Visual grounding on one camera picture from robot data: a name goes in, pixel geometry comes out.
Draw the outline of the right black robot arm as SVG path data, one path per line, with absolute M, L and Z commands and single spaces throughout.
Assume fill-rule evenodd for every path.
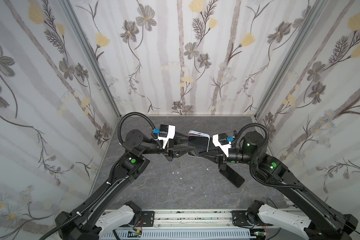
M 330 207 L 302 184 L 279 159 L 267 154 L 270 132 L 262 124 L 242 127 L 234 137 L 217 135 L 215 148 L 198 155 L 225 171 L 228 163 L 247 164 L 251 177 L 258 183 L 274 188 L 291 200 L 306 216 L 298 220 L 290 213 L 275 210 L 254 201 L 247 209 L 247 221 L 256 226 L 274 225 L 299 235 L 305 240 L 349 240 L 356 232 L 358 220 Z

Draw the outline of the light blue phone case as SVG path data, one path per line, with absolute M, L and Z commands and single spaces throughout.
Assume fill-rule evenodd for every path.
M 201 133 L 201 132 L 197 132 L 197 131 L 189 131 L 189 134 L 188 134 L 188 136 L 189 135 L 203 135 L 203 136 L 205 136 L 205 135 L 209 135 L 209 134 L 205 134 L 205 133 Z

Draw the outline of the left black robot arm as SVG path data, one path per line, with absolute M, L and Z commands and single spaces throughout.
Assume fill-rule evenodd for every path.
M 149 138 L 134 129 L 123 137 L 123 123 L 130 117 L 146 120 L 152 128 L 152 136 Z M 188 145 L 188 137 L 176 132 L 174 126 L 162 125 L 157 129 L 146 115 L 139 112 L 127 113 L 119 120 L 117 137 L 125 152 L 111 167 L 108 179 L 74 210 L 60 213 L 55 219 L 56 227 L 44 234 L 42 240 L 54 233 L 63 240 L 98 240 L 103 228 L 97 225 L 97 221 L 116 196 L 147 168 L 150 161 L 145 154 L 162 154 L 172 161 L 195 150 Z

